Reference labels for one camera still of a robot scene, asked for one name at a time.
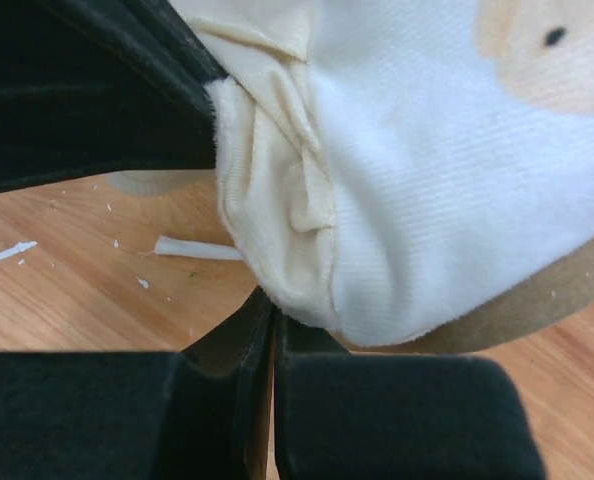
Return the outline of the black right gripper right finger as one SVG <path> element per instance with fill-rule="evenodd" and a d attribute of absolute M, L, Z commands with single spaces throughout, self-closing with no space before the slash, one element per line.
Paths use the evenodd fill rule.
<path fill-rule="evenodd" d="M 541 479 L 518 391 L 495 362 L 359 355 L 276 323 L 275 458 L 284 479 Z"/>

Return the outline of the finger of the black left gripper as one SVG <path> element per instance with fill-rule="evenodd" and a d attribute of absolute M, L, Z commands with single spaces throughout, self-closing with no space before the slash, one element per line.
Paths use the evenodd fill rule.
<path fill-rule="evenodd" d="M 0 193 L 212 170 L 225 75 L 166 1 L 0 1 Z"/>

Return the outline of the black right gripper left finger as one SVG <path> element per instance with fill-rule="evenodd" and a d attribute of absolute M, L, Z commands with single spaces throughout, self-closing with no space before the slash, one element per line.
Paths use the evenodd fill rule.
<path fill-rule="evenodd" d="M 262 479 L 274 307 L 181 351 L 0 352 L 0 479 Z"/>

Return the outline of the large bear print cushion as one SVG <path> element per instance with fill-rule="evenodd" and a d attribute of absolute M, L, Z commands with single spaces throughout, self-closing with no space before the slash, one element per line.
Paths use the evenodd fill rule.
<path fill-rule="evenodd" d="M 594 172 L 594 1 L 176 1 L 220 173 Z"/>

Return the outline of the wooden pet bed frame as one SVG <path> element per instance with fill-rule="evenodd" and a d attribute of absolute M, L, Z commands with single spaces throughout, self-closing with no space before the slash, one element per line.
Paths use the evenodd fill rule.
<path fill-rule="evenodd" d="M 357 350 L 483 350 L 594 300 L 594 172 L 216 180 L 222 221 L 266 294 Z"/>

